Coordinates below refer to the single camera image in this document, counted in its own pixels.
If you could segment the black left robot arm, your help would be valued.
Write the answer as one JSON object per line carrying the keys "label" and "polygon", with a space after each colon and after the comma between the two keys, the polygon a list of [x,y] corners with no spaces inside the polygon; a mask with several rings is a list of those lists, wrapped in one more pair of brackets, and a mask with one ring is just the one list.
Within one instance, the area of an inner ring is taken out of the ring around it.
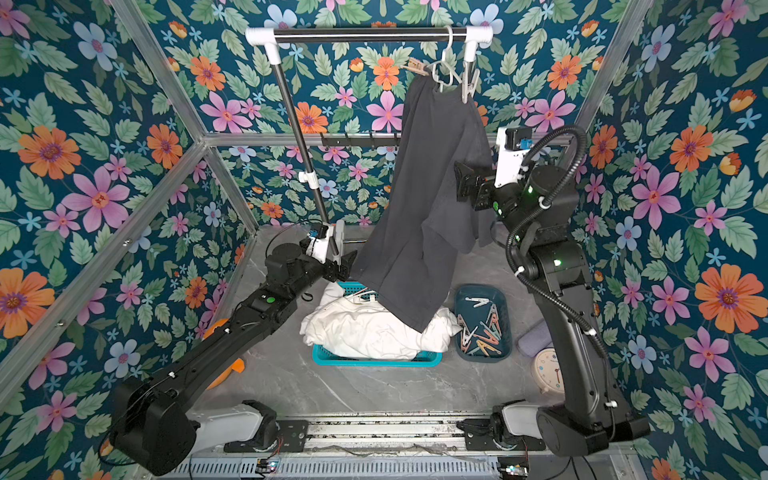
{"label": "black left robot arm", "polygon": [[200,396],[253,345],[275,333],[320,279],[348,279],[354,252],[343,251],[344,224],[314,223],[298,243],[268,249],[264,281],[198,346],[145,380],[128,378],[113,392],[106,440],[155,476],[217,444],[259,438],[264,447],[271,410],[254,401],[194,411]]}

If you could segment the white plastic hanger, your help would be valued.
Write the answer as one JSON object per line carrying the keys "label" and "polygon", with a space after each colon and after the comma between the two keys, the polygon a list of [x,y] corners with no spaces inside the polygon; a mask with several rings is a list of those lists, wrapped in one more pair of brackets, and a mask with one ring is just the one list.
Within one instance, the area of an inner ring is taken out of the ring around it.
{"label": "white plastic hanger", "polygon": [[433,62],[428,70],[439,93],[445,93],[458,87],[462,92],[463,98],[466,98],[467,79],[456,71],[455,66],[448,58],[449,54],[453,52],[454,29],[451,25],[448,25],[446,30],[448,35],[446,46],[442,50],[439,59]]}
{"label": "white plastic hanger", "polygon": [[358,304],[366,302],[377,302],[378,294],[373,290],[365,288],[352,294],[346,295],[345,299]]}

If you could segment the dark grey t-shirt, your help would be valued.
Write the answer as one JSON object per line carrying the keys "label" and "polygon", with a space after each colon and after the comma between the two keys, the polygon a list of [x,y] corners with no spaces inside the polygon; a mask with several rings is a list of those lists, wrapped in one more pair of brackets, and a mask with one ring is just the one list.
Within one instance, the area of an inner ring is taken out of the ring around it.
{"label": "dark grey t-shirt", "polygon": [[457,199],[454,166],[489,169],[492,151],[476,106],[428,77],[406,94],[388,208],[351,276],[408,327],[423,332],[446,300],[457,258],[491,241],[494,215]]}

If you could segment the white clothespin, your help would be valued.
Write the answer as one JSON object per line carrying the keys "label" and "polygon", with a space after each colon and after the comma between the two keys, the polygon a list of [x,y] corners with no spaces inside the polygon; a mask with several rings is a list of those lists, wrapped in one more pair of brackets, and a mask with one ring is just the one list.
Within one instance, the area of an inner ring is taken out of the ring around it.
{"label": "white clothespin", "polygon": [[468,103],[473,99],[480,80],[480,72],[477,71],[473,63],[464,63],[464,71],[461,77],[461,99],[463,103]]}

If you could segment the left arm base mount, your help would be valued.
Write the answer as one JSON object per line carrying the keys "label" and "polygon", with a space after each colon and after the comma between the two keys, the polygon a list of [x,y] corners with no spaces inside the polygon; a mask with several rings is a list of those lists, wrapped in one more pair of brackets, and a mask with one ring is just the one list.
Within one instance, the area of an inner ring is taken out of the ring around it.
{"label": "left arm base mount", "polygon": [[268,420],[249,440],[226,443],[226,453],[298,453],[308,440],[306,420]]}

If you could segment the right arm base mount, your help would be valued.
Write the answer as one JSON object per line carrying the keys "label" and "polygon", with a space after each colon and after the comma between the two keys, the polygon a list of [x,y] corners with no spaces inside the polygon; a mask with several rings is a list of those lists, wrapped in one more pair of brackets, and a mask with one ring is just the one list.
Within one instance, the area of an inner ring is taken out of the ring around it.
{"label": "right arm base mount", "polygon": [[466,418],[457,422],[462,432],[465,447],[469,451],[515,451],[538,452],[547,447],[540,439],[515,435],[509,432],[503,421],[496,415],[487,418]]}

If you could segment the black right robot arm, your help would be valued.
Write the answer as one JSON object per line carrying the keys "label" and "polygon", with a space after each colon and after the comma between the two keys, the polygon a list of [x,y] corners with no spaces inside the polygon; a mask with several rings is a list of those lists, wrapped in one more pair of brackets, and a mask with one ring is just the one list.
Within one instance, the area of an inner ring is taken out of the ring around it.
{"label": "black right robot arm", "polygon": [[476,211],[492,210],[507,229],[506,261],[543,315],[564,388],[563,400],[551,406],[501,407],[498,424],[511,436],[542,440],[560,457],[586,457],[648,435],[647,417],[612,373],[592,309],[588,262],[569,235],[585,130],[566,125],[535,140],[529,127],[502,128],[497,145],[496,170],[455,164],[457,198]]}

